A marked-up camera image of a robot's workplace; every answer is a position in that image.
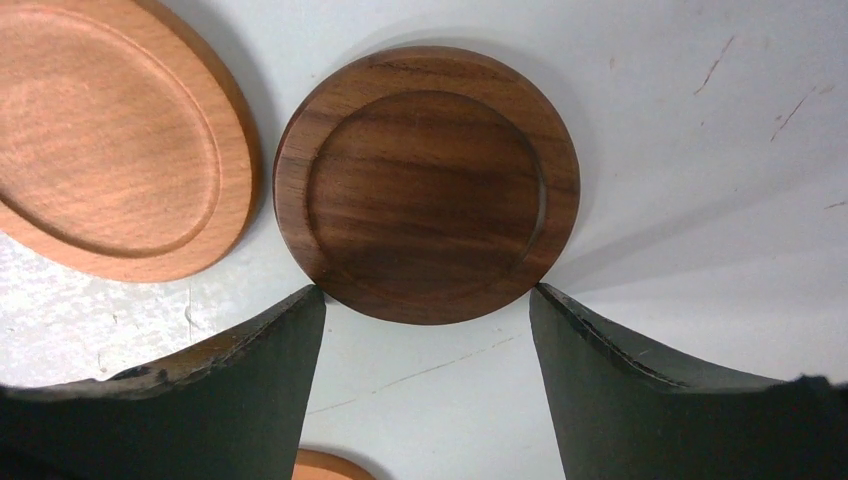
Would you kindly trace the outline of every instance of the white surface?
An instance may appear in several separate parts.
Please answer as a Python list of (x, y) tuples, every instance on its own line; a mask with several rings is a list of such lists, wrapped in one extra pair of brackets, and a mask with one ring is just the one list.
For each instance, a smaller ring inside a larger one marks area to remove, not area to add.
[[(304, 96), (364, 53), (433, 43), (508, 63), (559, 109), (581, 163), (578, 226), (546, 281), (726, 366), (848, 380), (844, 2), (165, 3), (232, 69), (269, 170)], [(162, 285), (92, 278), (0, 238), (0, 382), (105, 378), (306, 284), (272, 210), (219, 264)], [(563, 478), (526, 297), (439, 328), (331, 305), (309, 412), (304, 443), (381, 480)]]

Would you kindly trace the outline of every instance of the walnut wood coaster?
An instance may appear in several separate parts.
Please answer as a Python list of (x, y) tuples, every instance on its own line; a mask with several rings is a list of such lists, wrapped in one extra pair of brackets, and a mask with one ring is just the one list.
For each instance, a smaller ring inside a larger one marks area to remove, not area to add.
[(482, 55), (389, 50), (321, 83), (283, 134), (280, 228), (324, 291), (364, 314), (438, 325), (495, 311), (556, 261), (580, 197), (551, 103)]
[(297, 451), (292, 480), (374, 480), (374, 477), (344, 458), (301, 449)]
[(235, 81), (148, 0), (0, 0), (0, 227), (154, 282), (223, 257), (252, 214), (258, 136)]

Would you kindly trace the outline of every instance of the wooden coaster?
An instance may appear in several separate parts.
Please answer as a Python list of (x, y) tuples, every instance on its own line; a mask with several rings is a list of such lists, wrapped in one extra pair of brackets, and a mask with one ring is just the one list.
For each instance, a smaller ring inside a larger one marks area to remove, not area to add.
[(495, 311), (556, 261), (577, 215), (577, 157), (527, 79), (472, 52), (389, 50), (325, 80), (274, 172), (280, 228), (332, 297), (446, 324)]
[(292, 480), (375, 480), (361, 467), (344, 458), (313, 450), (297, 451)]
[(252, 214), (258, 136), (211, 48), (151, 0), (0, 0), (0, 227), (72, 268), (173, 280)]

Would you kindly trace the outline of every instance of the wooden plate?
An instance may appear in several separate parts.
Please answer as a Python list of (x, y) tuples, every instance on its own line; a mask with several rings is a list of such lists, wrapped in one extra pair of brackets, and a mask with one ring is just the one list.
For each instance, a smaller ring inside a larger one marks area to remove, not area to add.
[(153, 282), (224, 256), (259, 152), (223, 63), (154, 1), (0, 0), (0, 227), (57, 262)]
[(527, 292), (559, 256), (577, 157), (527, 79), (472, 52), (356, 61), (295, 112), (274, 171), (280, 228), (331, 296), (364, 314), (446, 324)]
[(292, 480), (374, 480), (358, 465), (329, 453), (298, 450)]

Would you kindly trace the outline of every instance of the tabletop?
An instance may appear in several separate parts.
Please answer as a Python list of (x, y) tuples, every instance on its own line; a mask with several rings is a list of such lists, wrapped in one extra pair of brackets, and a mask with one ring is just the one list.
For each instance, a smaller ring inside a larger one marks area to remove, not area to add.
[[(582, 177), (544, 281), (686, 353), (848, 381), (848, 9), (836, 0), (164, 0), (259, 125), (265, 181), (236, 249), (190, 278), (103, 280), (0, 236), (0, 382), (107, 378), (310, 283), (277, 228), (280, 135), (365, 54), (447, 45), (534, 82)], [(331, 301), (303, 443), (379, 479), (563, 478), (528, 300), (441, 327)]]

